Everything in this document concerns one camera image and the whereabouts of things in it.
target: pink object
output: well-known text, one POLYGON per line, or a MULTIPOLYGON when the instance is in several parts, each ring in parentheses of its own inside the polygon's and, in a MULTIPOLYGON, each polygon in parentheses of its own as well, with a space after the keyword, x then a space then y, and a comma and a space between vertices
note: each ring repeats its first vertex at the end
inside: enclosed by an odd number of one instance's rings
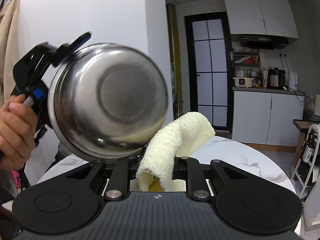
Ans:
POLYGON ((11 172, 12 172, 12 176, 13 176, 14 182, 16 183, 17 188, 21 188, 19 173, 15 170, 11 170, 11 172))

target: metal screw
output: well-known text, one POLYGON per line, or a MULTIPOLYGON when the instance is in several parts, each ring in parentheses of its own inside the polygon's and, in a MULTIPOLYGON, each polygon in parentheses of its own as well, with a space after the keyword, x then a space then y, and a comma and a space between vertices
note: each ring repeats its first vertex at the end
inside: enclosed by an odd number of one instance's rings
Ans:
POLYGON ((120 190, 116 190, 116 189, 109 190, 106 193, 106 196, 109 197, 109 198, 119 198, 121 195, 122 195, 121 191, 120 190))
POLYGON ((206 198, 209 196, 209 192, 206 191, 206 190, 196 190, 193 195, 196 197, 196 198, 206 198))

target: blue button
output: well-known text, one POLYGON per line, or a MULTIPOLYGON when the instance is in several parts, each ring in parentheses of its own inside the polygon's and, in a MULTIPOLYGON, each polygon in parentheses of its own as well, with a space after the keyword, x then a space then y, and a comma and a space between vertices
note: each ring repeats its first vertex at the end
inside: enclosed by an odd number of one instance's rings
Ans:
POLYGON ((35 96, 35 98, 37 99, 37 100, 39 100, 41 97, 43 97, 43 95, 44 95, 44 93, 43 93, 43 91, 41 90, 41 88, 37 88, 37 89, 35 89, 35 90, 33 90, 33 95, 35 96))

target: black door frame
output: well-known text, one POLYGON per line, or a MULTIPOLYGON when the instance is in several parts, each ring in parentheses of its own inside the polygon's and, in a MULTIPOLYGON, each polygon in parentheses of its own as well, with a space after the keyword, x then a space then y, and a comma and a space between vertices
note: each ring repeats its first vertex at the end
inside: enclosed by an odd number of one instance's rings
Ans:
POLYGON ((192 23, 205 20, 221 19, 223 36, 225 40, 227 57, 227 79, 228 79, 228 108, 227 108, 227 126, 213 126, 216 130, 232 130, 233 122, 233 69, 231 68, 230 52, 232 51, 231 35, 226 12, 214 12, 185 16, 188 62, 189 62, 189 83, 190 83, 190 110, 198 111, 198 91, 197 91, 197 70, 196 55, 193 40, 192 23))

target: human hand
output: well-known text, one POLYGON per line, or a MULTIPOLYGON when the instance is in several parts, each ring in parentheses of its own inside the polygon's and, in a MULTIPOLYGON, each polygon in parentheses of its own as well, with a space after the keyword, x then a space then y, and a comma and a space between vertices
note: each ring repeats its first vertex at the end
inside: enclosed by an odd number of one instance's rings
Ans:
POLYGON ((11 96, 0 108, 0 169, 21 169, 36 147, 38 117, 24 100, 23 94, 11 96))

